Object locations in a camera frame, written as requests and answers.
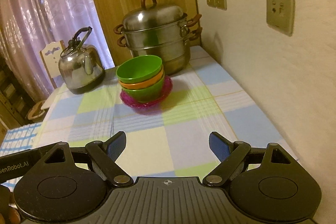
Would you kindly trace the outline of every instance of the screw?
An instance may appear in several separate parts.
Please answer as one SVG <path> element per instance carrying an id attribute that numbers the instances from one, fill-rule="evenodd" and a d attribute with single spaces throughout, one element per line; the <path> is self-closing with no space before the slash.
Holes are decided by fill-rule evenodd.
<path id="1" fill-rule="evenodd" d="M 222 181 L 222 178 L 218 175 L 210 175 L 206 177 L 206 181 L 211 184 L 220 183 Z"/>
<path id="2" fill-rule="evenodd" d="M 130 180 L 131 180 L 130 177 L 126 175 L 119 175 L 119 176 L 114 177 L 114 181 L 116 183 L 127 183 Z"/>

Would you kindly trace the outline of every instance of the pink plate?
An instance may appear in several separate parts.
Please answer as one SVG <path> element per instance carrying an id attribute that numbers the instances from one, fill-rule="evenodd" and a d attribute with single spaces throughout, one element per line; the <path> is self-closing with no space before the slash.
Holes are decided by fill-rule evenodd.
<path id="1" fill-rule="evenodd" d="M 163 86 L 162 86 L 161 96 L 158 99 L 156 99 L 154 101 L 151 101 L 151 102 L 148 102 L 148 103 L 139 103 L 138 101 L 133 99 L 131 96 L 129 96 L 123 90 L 120 93 L 120 99 L 122 100 L 122 102 L 125 105 L 127 105 L 129 107 L 143 109 L 143 108 L 148 108 L 148 107 L 155 106 L 159 102 L 162 102 L 171 93 L 172 89 L 173 89 L 173 82 L 170 79 L 170 77 L 166 75 L 165 80 L 163 82 Z"/>

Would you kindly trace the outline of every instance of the brown pot handle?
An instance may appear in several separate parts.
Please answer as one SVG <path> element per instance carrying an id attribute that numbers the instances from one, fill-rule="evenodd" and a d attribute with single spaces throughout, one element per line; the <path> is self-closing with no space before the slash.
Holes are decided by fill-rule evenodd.
<path id="1" fill-rule="evenodd" d="M 123 26 L 122 24 L 119 24 L 118 26 L 116 26 L 116 27 L 113 29 L 113 32 L 114 32 L 115 34 L 122 34 L 122 32 L 118 30 L 118 29 L 119 29 L 120 27 L 122 27 L 122 26 Z"/>
<path id="2" fill-rule="evenodd" d="M 199 21 L 199 19 L 200 19 L 201 17 L 202 17 L 201 14 L 197 14 L 197 15 L 195 15 L 194 18 L 192 18 L 192 19 L 190 19 L 190 20 L 187 21 L 186 26 L 187 26 L 188 28 L 194 26 L 194 25 Z"/>
<path id="3" fill-rule="evenodd" d="M 190 37 L 189 40 L 193 41 L 199 38 L 201 36 L 202 29 L 203 29 L 202 27 L 198 27 L 196 30 L 193 30 L 192 33 L 194 34 L 194 36 Z"/>
<path id="4" fill-rule="evenodd" d="M 155 7 L 157 5 L 157 1 L 156 0 L 152 0 L 152 1 L 153 1 L 152 7 Z M 146 0 L 140 0 L 140 3 L 141 3 L 141 8 L 143 10 L 146 10 Z"/>
<path id="5" fill-rule="evenodd" d="M 118 40 L 117 40 L 117 45 L 119 47 L 126 47 L 126 44 L 122 44 L 121 41 L 125 39 L 125 36 L 123 35 L 122 37 L 119 37 Z"/>

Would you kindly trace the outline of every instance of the orange bowl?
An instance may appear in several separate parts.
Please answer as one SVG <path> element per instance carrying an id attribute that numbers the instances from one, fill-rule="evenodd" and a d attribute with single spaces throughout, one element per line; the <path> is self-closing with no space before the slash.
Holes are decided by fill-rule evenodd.
<path id="1" fill-rule="evenodd" d="M 123 83 L 119 80 L 119 83 L 122 87 L 124 87 L 128 90 L 142 90 L 142 89 L 145 89 L 145 88 L 157 83 L 162 78 L 163 74 L 164 74 L 164 70 L 163 70 L 163 67 L 162 67 L 157 75 L 153 76 L 152 78 L 150 78 L 146 81 L 135 83 L 135 84 L 126 84 L 126 83 Z"/>

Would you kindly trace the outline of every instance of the gray ribbed panel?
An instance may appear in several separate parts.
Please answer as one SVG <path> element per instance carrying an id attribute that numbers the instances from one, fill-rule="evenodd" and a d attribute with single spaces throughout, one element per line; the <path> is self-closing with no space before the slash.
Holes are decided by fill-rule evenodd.
<path id="1" fill-rule="evenodd" d="M 74 224 L 260 224 L 237 211 L 220 189 L 192 178 L 144 178 L 112 191 L 91 215 Z M 313 224 L 306 220 L 301 224 Z"/>

